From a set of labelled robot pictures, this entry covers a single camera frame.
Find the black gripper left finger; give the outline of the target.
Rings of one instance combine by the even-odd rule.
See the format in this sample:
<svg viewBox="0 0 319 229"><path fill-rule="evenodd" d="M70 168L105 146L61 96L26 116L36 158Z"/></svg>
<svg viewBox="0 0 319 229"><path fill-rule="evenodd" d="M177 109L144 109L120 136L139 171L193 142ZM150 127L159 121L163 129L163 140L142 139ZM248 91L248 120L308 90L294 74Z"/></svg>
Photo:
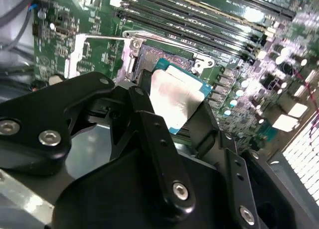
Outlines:
<svg viewBox="0 0 319 229"><path fill-rule="evenodd" d="M91 72L0 105L0 166L31 175L53 175L65 162L72 137L105 123L113 159L135 149L147 155L174 146L147 92L124 89Z"/></svg>

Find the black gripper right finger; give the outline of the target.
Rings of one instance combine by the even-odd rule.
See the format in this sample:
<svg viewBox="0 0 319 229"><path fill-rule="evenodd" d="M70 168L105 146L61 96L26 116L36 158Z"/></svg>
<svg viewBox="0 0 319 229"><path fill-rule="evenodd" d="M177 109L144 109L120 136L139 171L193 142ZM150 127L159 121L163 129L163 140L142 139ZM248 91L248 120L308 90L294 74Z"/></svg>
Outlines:
<svg viewBox="0 0 319 229"><path fill-rule="evenodd" d="M222 176L230 217L239 229L295 229L291 203L273 179L257 165L257 152L239 152L232 135L218 126L208 103L188 120L195 157Z"/></svg>

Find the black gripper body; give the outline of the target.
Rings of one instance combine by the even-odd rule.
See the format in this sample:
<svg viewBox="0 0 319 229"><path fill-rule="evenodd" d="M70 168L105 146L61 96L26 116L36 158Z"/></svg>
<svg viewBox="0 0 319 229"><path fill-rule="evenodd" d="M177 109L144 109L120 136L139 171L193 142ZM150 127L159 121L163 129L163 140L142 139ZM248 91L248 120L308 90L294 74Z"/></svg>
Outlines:
<svg viewBox="0 0 319 229"><path fill-rule="evenodd" d="M240 162L221 150L213 169L158 146L139 149L69 185L56 202L55 229L226 229L238 219L223 176Z"/></svg>

